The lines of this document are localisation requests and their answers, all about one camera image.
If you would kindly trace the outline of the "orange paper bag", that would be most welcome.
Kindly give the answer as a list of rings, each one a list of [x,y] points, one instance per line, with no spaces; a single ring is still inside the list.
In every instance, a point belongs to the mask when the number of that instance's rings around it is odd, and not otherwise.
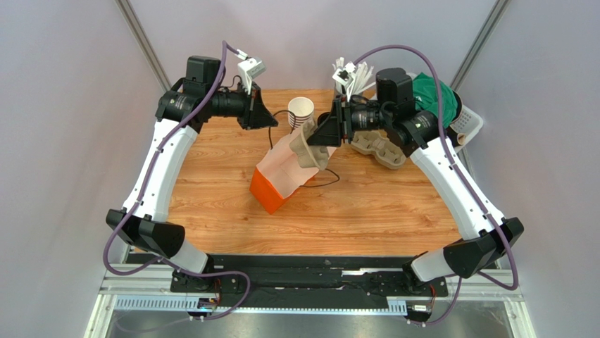
[[[268,133],[269,150],[256,165],[251,179],[249,191],[269,214],[283,206],[298,189],[318,173],[327,170],[299,167],[297,157],[289,147],[294,130],[290,128],[290,131],[276,142],[273,141],[271,133]],[[331,159],[337,149],[331,146],[327,148]]]

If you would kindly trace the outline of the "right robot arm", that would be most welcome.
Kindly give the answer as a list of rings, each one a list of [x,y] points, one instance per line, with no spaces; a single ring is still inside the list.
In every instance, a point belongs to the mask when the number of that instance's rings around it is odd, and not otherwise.
[[[421,287],[438,277],[469,278],[507,256],[523,233],[518,218],[506,218],[477,187],[457,159],[452,142],[442,129],[440,114],[418,109],[413,79],[402,68],[387,68],[376,75],[376,98],[338,95],[329,113],[310,132],[310,146],[351,143],[358,131],[384,130],[431,181],[458,225],[461,239],[404,264],[410,287]]]

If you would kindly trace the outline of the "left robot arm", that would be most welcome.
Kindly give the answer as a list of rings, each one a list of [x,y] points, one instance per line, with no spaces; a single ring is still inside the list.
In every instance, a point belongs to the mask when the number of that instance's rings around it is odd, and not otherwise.
[[[132,192],[121,209],[111,209],[106,216],[106,223],[125,243],[192,273],[204,273],[209,257],[186,240],[183,226],[167,221],[170,198],[191,145],[212,117],[235,118],[244,130],[278,125],[254,81],[265,72],[263,61],[244,56],[237,67],[241,80],[235,89],[228,89],[220,84],[223,61],[188,58],[186,75],[158,101],[151,146]]]

